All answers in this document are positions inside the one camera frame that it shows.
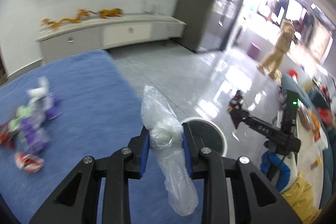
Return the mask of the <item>blue white gloved right hand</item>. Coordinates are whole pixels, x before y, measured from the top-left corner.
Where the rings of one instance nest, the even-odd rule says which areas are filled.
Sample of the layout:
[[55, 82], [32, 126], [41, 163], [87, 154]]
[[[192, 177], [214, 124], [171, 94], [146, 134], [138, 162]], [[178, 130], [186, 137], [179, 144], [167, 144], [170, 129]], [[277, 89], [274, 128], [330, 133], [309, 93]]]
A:
[[275, 188], [284, 192], [290, 186], [293, 178], [293, 157], [291, 153], [287, 156], [281, 155], [269, 149], [270, 141], [264, 143], [267, 150], [261, 156], [260, 170], [266, 178], [273, 183]]

